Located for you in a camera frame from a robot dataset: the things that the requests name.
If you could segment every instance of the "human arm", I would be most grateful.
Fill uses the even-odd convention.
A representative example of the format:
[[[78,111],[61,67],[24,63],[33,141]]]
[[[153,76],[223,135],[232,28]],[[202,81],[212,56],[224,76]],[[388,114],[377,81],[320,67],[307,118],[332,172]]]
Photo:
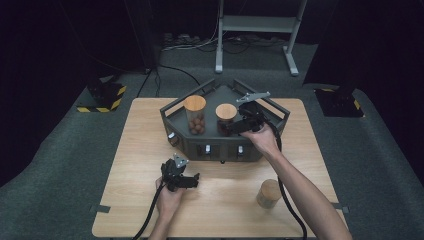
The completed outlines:
[[[303,219],[319,239],[352,239],[324,194],[278,149],[274,133],[267,124],[259,132],[245,132],[241,135],[249,138],[265,156],[287,188]]]
[[[156,180],[156,188],[162,184],[162,179]],[[149,240],[163,240],[168,236],[172,218],[174,217],[178,207],[180,206],[181,198],[185,192],[185,188],[179,188],[175,192],[171,192],[165,186],[159,194],[156,207],[159,211],[159,217],[150,234]]]

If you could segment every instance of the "cork lid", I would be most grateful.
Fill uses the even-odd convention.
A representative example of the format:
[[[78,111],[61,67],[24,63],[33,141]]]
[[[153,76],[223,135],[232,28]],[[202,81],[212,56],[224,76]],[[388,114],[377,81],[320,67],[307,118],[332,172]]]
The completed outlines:
[[[281,198],[280,186],[274,179],[267,179],[262,183],[261,192],[263,196],[271,201],[276,201]]]
[[[192,95],[184,100],[184,107],[192,112],[202,110],[206,106],[206,100],[199,95]]]
[[[221,120],[231,120],[236,116],[237,109],[232,104],[223,103],[216,108],[215,113]]]

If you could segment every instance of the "wooden table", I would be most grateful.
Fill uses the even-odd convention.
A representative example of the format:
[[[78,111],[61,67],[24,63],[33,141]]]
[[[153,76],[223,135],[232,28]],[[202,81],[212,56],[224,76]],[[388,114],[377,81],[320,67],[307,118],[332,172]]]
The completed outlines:
[[[146,219],[161,164],[175,152],[185,157],[168,143],[160,118],[159,109],[172,100],[133,101],[100,203],[111,208],[109,213],[97,213],[92,229],[96,237],[134,236]],[[299,99],[273,100],[291,112],[282,134],[283,153],[331,202],[338,203],[303,103]],[[270,210],[256,201],[262,182],[277,179],[264,158],[225,164],[192,160],[184,175],[196,173],[200,173],[199,186],[184,194],[169,237],[302,236],[282,199]],[[143,236],[149,236],[156,218],[155,209]],[[309,228],[308,236],[314,236]]]

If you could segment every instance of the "dark background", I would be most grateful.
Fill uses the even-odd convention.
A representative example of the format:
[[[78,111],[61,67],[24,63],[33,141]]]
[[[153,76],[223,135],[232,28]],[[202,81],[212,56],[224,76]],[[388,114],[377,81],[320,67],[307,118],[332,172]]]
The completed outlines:
[[[154,67],[155,57],[145,50],[153,46],[144,37],[158,32],[212,36],[215,0],[141,2],[150,4],[147,13],[129,15],[126,4],[136,9],[138,1],[0,1],[1,185],[31,162],[89,81]],[[293,16],[299,4],[244,3],[226,1],[225,12]],[[352,59],[359,52],[368,59],[357,87],[373,101],[421,181],[423,12],[419,0],[309,1],[297,39],[321,43],[305,83],[343,85]],[[137,18],[147,19],[146,34],[134,31]]]

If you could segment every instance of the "human hand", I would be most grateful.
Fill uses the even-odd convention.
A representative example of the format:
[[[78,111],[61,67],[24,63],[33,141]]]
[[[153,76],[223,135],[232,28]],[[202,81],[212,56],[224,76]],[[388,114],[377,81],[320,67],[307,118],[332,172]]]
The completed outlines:
[[[280,152],[274,132],[266,123],[264,123],[262,129],[257,132],[247,131],[240,133],[240,135],[249,138],[255,145],[256,149],[258,149],[258,151],[261,152],[267,159],[269,156]]]
[[[159,188],[161,183],[162,177],[156,180],[156,188]],[[156,202],[159,217],[171,220],[180,206],[181,198],[185,191],[185,188],[178,188],[175,192],[171,192],[167,187],[164,187],[159,194],[158,201]]]

